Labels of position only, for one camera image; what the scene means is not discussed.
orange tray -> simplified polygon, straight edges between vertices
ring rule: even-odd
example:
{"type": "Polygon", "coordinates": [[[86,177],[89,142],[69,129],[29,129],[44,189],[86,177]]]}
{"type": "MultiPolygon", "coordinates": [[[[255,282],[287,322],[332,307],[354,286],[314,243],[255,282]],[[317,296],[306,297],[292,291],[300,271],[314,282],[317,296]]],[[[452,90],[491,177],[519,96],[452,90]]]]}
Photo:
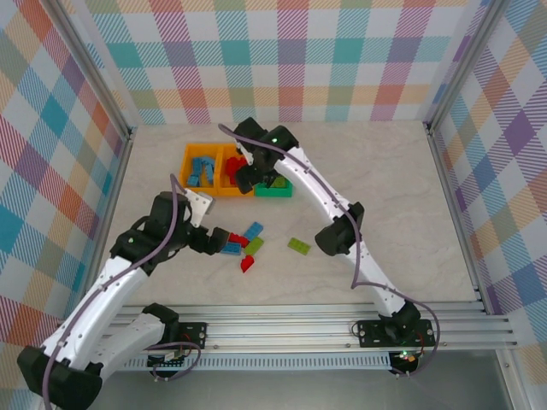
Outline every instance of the orange tray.
{"type": "Polygon", "coordinates": [[[226,161],[228,158],[242,155],[236,151],[235,143],[189,143],[186,145],[185,156],[180,167],[179,182],[185,188],[196,192],[203,192],[211,196],[254,196],[252,190],[246,195],[239,192],[236,185],[230,184],[230,178],[226,175],[226,161]],[[186,182],[191,175],[191,160],[197,156],[210,156],[215,158],[215,174],[213,184],[207,180],[205,172],[200,177],[201,186],[188,186],[186,182]]]}

toy brick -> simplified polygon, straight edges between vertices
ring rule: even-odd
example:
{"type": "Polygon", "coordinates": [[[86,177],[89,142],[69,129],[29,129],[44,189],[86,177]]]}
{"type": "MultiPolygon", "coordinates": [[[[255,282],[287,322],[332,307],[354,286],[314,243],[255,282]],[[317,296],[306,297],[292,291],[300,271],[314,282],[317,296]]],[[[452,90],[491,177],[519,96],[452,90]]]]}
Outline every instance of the toy brick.
{"type": "Polygon", "coordinates": [[[256,252],[258,252],[258,249],[261,248],[261,246],[264,244],[264,241],[256,237],[252,241],[249,242],[247,246],[243,249],[246,255],[254,255],[256,252]]]}
{"type": "Polygon", "coordinates": [[[211,164],[207,164],[205,166],[205,172],[207,173],[208,182],[213,184],[213,166],[211,164]]]}
{"type": "Polygon", "coordinates": [[[199,157],[202,162],[205,162],[206,165],[210,165],[211,167],[215,167],[215,159],[211,158],[210,156],[200,156],[199,157]]]}
{"type": "Polygon", "coordinates": [[[202,159],[199,157],[191,159],[191,174],[199,177],[202,173],[202,159]]]}
{"type": "Polygon", "coordinates": [[[270,188],[285,188],[287,186],[287,180],[285,177],[277,177],[272,183],[270,188]]]}
{"type": "Polygon", "coordinates": [[[258,222],[253,222],[253,225],[250,226],[243,236],[252,241],[260,235],[260,232],[262,232],[263,229],[264,226],[260,225],[258,222]]]}
{"type": "Polygon", "coordinates": [[[242,248],[245,248],[249,244],[250,240],[246,237],[242,237],[241,235],[231,233],[228,237],[228,242],[239,243],[242,248]]]}
{"type": "Polygon", "coordinates": [[[239,265],[241,266],[241,270],[243,271],[243,273],[245,273],[247,272],[247,269],[252,267],[253,263],[255,263],[255,258],[253,258],[251,255],[247,255],[243,258],[239,265]]]}
{"type": "Polygon", "coordinates": [[[196,175],[191,175],[188,177],[188,180],[186,181],[186,185],[188,186],[199,186],[199,177],[196,175]]]}
{"type": "Polygon", "coordinates": [[[221,253],[227,255],[241,255],[241,244],[228,242],[226,246],[222,248],[221,253]]]}
{"type": "Polygon", "coordinates": [[[311,249],[311,246],[309,246],[307,243],[299,241],[295,237],[292,237],[287,246],[293,250],[296,250],[298,253],[302,255],[307,255],[309,250],[311,249]]]}

white arm segment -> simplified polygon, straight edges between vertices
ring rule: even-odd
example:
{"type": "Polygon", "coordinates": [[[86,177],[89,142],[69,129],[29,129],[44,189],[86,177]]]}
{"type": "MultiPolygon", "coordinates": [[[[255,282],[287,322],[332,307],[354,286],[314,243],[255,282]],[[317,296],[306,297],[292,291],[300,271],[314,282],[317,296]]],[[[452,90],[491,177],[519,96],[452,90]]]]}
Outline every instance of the white arm segment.
{"type": "MultiPolygon", "coordinates": [[[[128,268],[131,265],[129,261],[116,256],[114,259],[108,259],[104,264],[104,268],[95,281],[95,284],[87,292],[79,305],[74,309],[73,313],[68,317],[66,323],[70,322],[75,312],[78,312],[81,305],[90,297],[90,295],[106,283],[109,279],[128,268]]],[[[129,299],[135,290],[148,278],[146,273],[138,268],[115,284],[111,284],[105,291],[102,291],[99,296],[91,303],[78,319],[76,326],[70,332],[66,343],[59,351],[56,361],[70,360],[70,367],[76,370],[84,370],[91,360],[91,356],[97,349],[97,344],[104,332],[112,322],[112,319],[120,311],[123,304],[129,299]]],[[[45,347],[44,353],[51,356],[53,349],[61,339],[64,332],[64,325],[59,327],[50,337],[48,337],[42,347],[45,347]]],[[[162,334],[151,344],[156,343],[162,338],[162,334]]]]}
{"type": "Polygon", "coordinates": [[[103,363],[104,381],[128,360],[162,339],[165,325],[154,315],[141,313],[129,326],[99,342],[91,362],[103,363]]]}
{"type": "MultiPolygon", "coordinates": [[[[309,168],[308,170],[313,171],[313,173],[318,176],[329,190],[338,198],[340,204],[347,209],[350,205],[350,202],[341,197],[321,176],[321,174],[314,168],[311,164],[311,161],[304,154],[302,148],[292,148],[288,151],[289,154],[296,157],[299,161],[306,164],[309,168]]],[[[344,212],[338,208],[334,203],[331,197],[325,192],[323,187],[309,174],[308,170],[302,168],[300,165],[296,164],[288,156],[285,157],[283,161],[277,161],[274,165],[275,171],[289,179],[298,189],[301,190],[309,200],[319,209],[323,220],[327,224],[331,224],[334,217],[344,216],[344,212]]],[[[364,241],[361,240],[361,263],[359,267],[360,271],[360,280],[375,282],[378,284],[384,284],[389,288],[396,289],[395,286],[391,283],[390,279],[386,277],[384,272],[378,266],[378,263],[370,255],[367,245],[364,241]]],[[[356,253],[357,246],[354,243],[350,248],[350,253],[348,255],[340,255],[343,259],[348,261],[353,267],[356,265],[356,253]]],[[[370,290],[373,295],[373,302],[378,312],[387,317],[391,317],[394,313],[401,310],[405,300],[402,297],[393,295],[387,290],[382,288],[377,288],[370,286],[370,290]]]]}

colorful checkered pattern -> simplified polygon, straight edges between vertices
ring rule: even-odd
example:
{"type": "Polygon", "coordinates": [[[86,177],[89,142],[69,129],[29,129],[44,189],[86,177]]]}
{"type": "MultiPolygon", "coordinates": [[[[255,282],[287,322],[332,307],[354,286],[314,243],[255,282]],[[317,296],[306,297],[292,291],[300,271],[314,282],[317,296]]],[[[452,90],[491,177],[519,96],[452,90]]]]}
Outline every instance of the colorful checkered pattern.
{"type": "Polygon", "coordinates": [[[122,138],[38,0],[0,0],[0,408],[29,408],[15,359],[70,312],[122,138]]]}
{"type": "Polygon", "coordinates": [[[546,22],[545,0],[513,0],[438,135],[479,274],[545,403],[546,22]]]}
{"type": "Polygon", "coordinates": [[[491,0],[481,0],[480,6],[477,8],[477,11],[475,12],[475,15],[473,16],[473,19],[471,20],[471,24],[466,30],[465,36],[463,36],[463,40],[460,43],[460,46],[458,47],[457,52],[454,54],[454,57],[452,58],[452,61],[450,62],[449,68],[443,77],[443,82],[439,86],[437,93],[435,94],[435,97],[433,98],[431,107],[427,110],[426,118],[423,119],[425,122],[431,121],[432,116],[438,107],[438,103],[440,102],[441,97],[444,95],[444,92],[446,91],[446,87],[448,86],[448,84],[450,84],[450,82],[454,78],[454,74],[456,73],[457,69],[460,67],[460,62],[462,61],[463,53],[465,53],[465,51],[468,49],[468,46],[471,44],[471,39],[477,32],[477,28],[479,28],[480,22],[485,16],[485,12],[488,9],[488,6],[490,5],[490,3],[491,3],[491,0]]]}
{"type": "Polygon", "coordinates": [[[415,119],[468,0],[85,3],[142,120],[164,124],[415,119]]]}

lime green lego brick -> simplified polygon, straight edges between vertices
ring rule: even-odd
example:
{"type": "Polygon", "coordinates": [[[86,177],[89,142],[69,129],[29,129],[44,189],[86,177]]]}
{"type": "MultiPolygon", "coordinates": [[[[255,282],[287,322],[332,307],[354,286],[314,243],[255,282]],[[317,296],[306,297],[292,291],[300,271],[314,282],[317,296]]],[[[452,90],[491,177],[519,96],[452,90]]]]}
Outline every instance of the lime green lego brick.
{"type": "Polygon", "coordinates": [[[260,249],[263,244],[264,241],[260,237],[256,237],[249,242],[249,244],[245,247],[245,249],[243,249],[243,251],[246,255],[253,256],[256,252],[258,252],[258,249],[260,249]]]}
{"type": "Polygon", "coordinates": [[[292,237],[287,246],[293,250],[296,250],[298,253],[302,255],[307,255],[309,250],[311,249],[311,246],[309,246],[307,243],[299,241],[295,237],[292,237]]]}
{"type": "Polygon", "coordinates": [[[287,180],[285,177],[277,177],[270,188],[285,188],[287,186],[287,180]]]}

